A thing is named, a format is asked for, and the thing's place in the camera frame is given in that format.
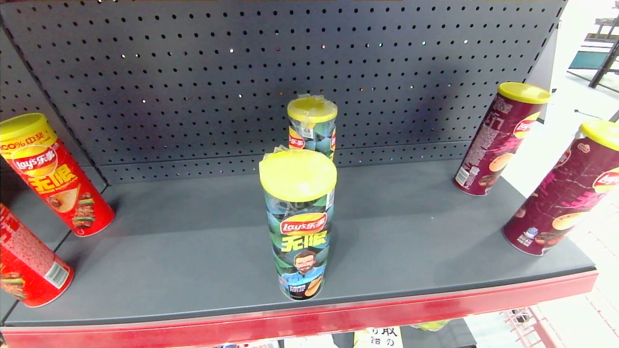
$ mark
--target metal rack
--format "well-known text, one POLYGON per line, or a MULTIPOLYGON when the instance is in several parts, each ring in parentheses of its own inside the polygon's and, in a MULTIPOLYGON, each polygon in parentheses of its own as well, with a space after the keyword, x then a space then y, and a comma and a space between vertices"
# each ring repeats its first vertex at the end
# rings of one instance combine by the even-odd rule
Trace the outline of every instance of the metal rack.
MULTIPOLYGON (((523 200, 506 181, 483 199, 449 182, 496 85, 526 80, 564 4, 0 4, 24 80, 111 184, 118 213, 105 232, 62 242, 75 282, 43 308, 15 307, 11 348, 242 342, 589 291, 597 271, 572 243, 530 258, 502 240, 523 200), (271 272, 258 179, 239 174, 286 141, 284 106, 306 92, 338 104, 340 170, 327 284, 297 303, 271 272)), ((18 114, 4 105, 2 117, 18 114)))

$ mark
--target lay's chip can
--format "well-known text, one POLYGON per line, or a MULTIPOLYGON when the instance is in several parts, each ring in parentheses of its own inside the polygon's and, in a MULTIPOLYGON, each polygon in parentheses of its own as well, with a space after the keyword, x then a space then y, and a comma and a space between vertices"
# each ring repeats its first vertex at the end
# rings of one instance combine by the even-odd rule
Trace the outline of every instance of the lay's chip can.
POLYGON ((288 103, 288 146, 318 151, 333 160, 337 105, 322 95, 300 95, 288 103))
POLYGON ((503 227, 518 250, 541 256, 619 184, 619 124, 589 121, 503 227))
POLYGON ((58 298, 73 269, 0 203, 0 287, 28 307, 58 298))
POLYGON ((0 154, 78 236, 107 227, 114 212, 41 113, 0 123, 0 154))
POLYGON ((488 194, 550 96, 529 84, 500 84, 456 173, 456 187, 473 196, 488 194))
POLYGON ((280 289, 292 300, 313 298, 329 254, 335 165, 319 152, 278 148, 259 169, 280 289))

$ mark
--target lay's logo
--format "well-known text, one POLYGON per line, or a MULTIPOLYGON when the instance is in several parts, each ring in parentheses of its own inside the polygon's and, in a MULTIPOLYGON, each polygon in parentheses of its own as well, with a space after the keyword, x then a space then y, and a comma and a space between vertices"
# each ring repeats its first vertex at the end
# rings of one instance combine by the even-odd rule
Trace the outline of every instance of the lay's logo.
POLYGON ((527 116, 527 118, 525 118, 524 120, 518 122, 518 124, 514 128, 515 137, 518 139, 523 139, 531 130, 531 127, 533 127, 533 123, 537 121, 537 117, 539 116, 539 114, 539 112, 533 113, 527 116))
POLYGON ((320 232, 327 224, 327 213, 309 212, 291 216, 280 224, 285 235, 310 235, 320 232))
POLYGON ((288 144, 290 145, 290 147, 293 147, 296 149, 302 149, 305 147, 305 140, 301 138, 293 137, 291 135, 291 136, 288 136, 288 144))
POLYGON ((569 160, 570 156, 572 156, 572 149, 568 149, 566 152, 563 153, 559 161, 557 161, 557 163, 555 164, 555 168, 564 165, 565 162, 569 160))
POLYGON ((593 182, 593 189, 596 193, 604 193, 613 189, 617 184, 619 184, 619 168, 609 170, 598 176, 593 182))

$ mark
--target gray metal shelf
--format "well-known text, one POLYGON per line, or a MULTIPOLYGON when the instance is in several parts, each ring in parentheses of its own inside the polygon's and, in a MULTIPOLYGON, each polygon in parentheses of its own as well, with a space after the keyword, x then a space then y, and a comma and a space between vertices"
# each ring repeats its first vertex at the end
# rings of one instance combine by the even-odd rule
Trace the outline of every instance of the gray metal shelf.
POLYGON ((110 186, 104 232, 70 235, 58 254, 76 268, 42 308, 18 305, 11 326, 135 323, 437 294, 594 271, 569 240, 543 258, 499 232, 523 197, 506 181, 485 198, 451 183, 458 160, 339 170, 334 239, 322 292, 278 289, 256 175, 110 186))
MULTIPOLYGON (((450 321, 444 328, 433 333, 410 326, 402 326, 404 348, 475 348, 477 341, 464 319, 450 321)), ((339 348, 352 348, 355 333, 335 334, 333 341, 339 348)))

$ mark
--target potato chip image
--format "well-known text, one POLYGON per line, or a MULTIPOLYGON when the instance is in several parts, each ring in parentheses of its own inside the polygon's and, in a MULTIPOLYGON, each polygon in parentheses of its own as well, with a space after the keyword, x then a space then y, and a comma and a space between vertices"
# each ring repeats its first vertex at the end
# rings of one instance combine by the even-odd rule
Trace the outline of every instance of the potato chip image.
POLYGON ((77 202, 80 186, 56 193, 47 198, 48 203, 58 212, 69 212, 77 202))

